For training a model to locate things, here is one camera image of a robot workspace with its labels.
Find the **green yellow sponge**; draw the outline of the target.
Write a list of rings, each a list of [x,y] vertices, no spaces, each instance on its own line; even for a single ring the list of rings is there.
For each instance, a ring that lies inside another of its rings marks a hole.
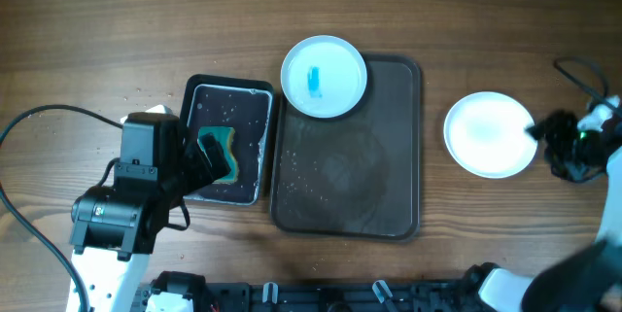
[[[212,158],[216,143],[219,143],[224,159],[229,168],[227,175],[215,181],[215,184],[229,185],[238,179],[239,164],[233,153],[235,129],[228,126],[201,126],[198,130],[197,143],[208,159]]]

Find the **white plate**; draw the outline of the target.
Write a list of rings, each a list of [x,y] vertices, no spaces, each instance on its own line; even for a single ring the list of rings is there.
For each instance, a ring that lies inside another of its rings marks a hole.
[[[534,159],[535,124],[514,98],[493,91],[463,97],[448,111],[443,138],[451,157],[466,171],[488,179],[514,176]]]

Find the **pale blue plate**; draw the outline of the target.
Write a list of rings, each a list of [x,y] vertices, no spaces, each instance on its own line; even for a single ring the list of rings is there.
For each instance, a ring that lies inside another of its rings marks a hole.
[[[281,88],[294,108],[317,119],[350,112],[363,98],[367,69],[349,42],[329,35],[297,43],[281,67]]]

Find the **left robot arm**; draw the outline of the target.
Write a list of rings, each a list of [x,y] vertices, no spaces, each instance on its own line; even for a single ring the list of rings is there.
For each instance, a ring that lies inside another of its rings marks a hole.
[[[184,197],[226,176],[225,146],[213,133],[191,139],[178,117],[138,112],[121,126],[121,153],[74,203],[70,311],[128,311],[157,234]]]

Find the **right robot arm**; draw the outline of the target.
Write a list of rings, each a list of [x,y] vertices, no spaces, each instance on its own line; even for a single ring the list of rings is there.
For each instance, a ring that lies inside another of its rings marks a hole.
[[[546,141],[553,175],[573,183],[597,168],[607,176],[607,196],[593,244],[534,278],[496,264],[472,266],[463,277],[464,293],[490,311],[605,311],[603,297],[621,284],[621,109],[597,106],[579,120],[557,111],[526,129]]]

